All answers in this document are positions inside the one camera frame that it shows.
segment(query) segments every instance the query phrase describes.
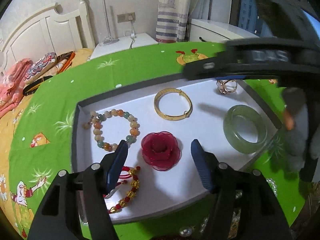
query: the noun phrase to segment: pillow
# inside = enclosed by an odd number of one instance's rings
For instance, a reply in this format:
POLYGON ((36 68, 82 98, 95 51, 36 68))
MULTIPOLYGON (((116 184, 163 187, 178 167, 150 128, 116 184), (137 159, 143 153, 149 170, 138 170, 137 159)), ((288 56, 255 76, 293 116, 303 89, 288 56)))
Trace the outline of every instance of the pillow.
POLYGON ((30 84, 55 65, 57 54, 49 52, 34 63, 26 72, 24 81, 30 84))
POLYGON ((56 74, 59 74, 63 71, 62 69, 66 69, 70 65, 70 62, 73 59, 74 55, 75 53, 73 51, 70 51, 68 53, 64 53, 57 56, 56 65, 52 67, 50 70, 48 70, 46 73, 44 73, 38 79, 46 76, 55 76, 56 74))
POLYGON ((32 82, 31 84, 27 85, 23 89, 22 94, 24 96, 29 96, 29 95, 34 94, 37 91, 38 87, 41 85, 41 83, 46 81, 49 78, 52 78, 52 76, 45 76, 45 77, 39 78, 38 80, 32 82))
POLYGON ((63 65, 63 67, 58 71, 58 74, 60 74, 61 72, 65 71, 68 67, 70 67, 72 65, 72 60, 75 57, 75 53, 72 52, 69 59, 67 60, 67 62, 63 65))

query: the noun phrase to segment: yellow bedding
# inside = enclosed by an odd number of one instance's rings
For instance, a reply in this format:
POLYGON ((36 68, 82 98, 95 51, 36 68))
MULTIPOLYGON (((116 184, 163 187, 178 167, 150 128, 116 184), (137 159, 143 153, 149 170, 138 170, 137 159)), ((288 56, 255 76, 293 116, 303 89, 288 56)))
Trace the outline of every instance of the yellow bedding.
MULTIPOLYGON (((72 67, 86 63, 92 52, 91 49, 86 48, 78 50, 72 60, 72 67)), ((11 196, 8 194, 8 192, 10 192, 8 183, 8 157, 15 129, 19 123, 20 117, 24 113, 24 109, 27 108, 32 97, 33 95, 24 97, 15 109, 8 112, 0 119, 0 207, 16 230, 18 229, 15 226, 11 196)))

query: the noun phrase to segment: curtain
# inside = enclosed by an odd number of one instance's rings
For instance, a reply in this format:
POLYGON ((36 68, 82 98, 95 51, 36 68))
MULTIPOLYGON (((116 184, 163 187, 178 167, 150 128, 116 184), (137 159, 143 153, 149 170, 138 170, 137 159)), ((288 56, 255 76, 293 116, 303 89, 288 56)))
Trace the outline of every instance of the curtain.
POLYGON ((191 0, 189 18, 209 20, 209 8, 211 2, 212 0, 195 0, 194 2, 191 0))
POLYGON ((159 0, 156 41, 184 41, 191 0, 159 0))

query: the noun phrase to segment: white tray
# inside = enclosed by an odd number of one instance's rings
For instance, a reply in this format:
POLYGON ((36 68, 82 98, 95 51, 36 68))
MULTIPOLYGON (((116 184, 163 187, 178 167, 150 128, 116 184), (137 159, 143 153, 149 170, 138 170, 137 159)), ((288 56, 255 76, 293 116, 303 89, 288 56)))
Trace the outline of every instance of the white tray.
MULTIPOLYGON (((179 77, 179 75, 168 76, 167 80, 179 77)), ((80 102, 77 107, 72 147, 72 165, 74 171, 83 171, 92 163, 99 163, 106 154, 98 148, 94 140, 93 128, 84 130, 82 124, 90 118, 90 111, 104 113, 106 110, 123 109, 134 115, 141 125, 140 135, 137 142, 131 145, 128 153, 126 166, 141 167, 138 177, 140 188, 137 196, 121 212, 111 214, 113 223, 125 223, 163 215, 201 199, 207 194, 202 186, 195 164, 193 162, 190 145, 193 139, 198 139, 204 150, 214 153, 219 162, 228 163, 233 169, 241 170, 252 163, 264 150, 245 155, 228 143, 223 133, 223 118, 228 109, 234 105, 248 105, 255 109, 263 118, 268 129, 267 143, 277 131, 275 126, 279 122, 269 108, 262 109, 256 101, 261 101, 257 94, 255 100, 247 93, 244 82, 240 83, 236 92, 230 95, 222 95, 216 86, 215 80, 201 80, 187 82, 183 79, 148 86, 132 91, 123 87, 124 93, 113 90, 93 98, 80 102), (167 121, 157 115, 154 110, 153 100, 157 92, 164 88, 178 88, 183 90, 193 103, 193 112, 187 119, 180 121, 167 121), (144 162, 141 156, 141 140, 151 132, 168 131, 178 140, 182 151, 180 161, 169 171, 156 171, 144 162)), ((134 88, 139 84, 128 86, 134 88)), ((169 94, 160 100, 160 109, 171 115, 182 114, 188 109, 188 103, 178 94, 169 94)), ((125 118, 112 117, 103 124, 103 136, 105 142, 119 143, 129 135, 129 122, 125 118)), ((125 192, 130 190, 130 185, 121 185, 114 194, 106 199, 108 208, 116 205, 125 197, 125 192)))

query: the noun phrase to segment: hand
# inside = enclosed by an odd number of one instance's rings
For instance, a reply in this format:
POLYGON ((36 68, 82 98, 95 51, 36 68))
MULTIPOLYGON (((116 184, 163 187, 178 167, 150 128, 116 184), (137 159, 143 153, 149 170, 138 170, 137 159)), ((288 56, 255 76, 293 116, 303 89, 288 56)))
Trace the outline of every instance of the hand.
POLYGON ((316 91, 297 88, 285 89, 282 96, 287 104, 283 117, 289 169, 300 171, 306 157, 316 160, 320 156, 320 97, 316 91))
POLYGON ((43 178, 40 177, 39 181, 36 184, 36 188, 41 188, 45 184, 46 181, 47 181, 47 177, 46 176, 43 177, 43 178))

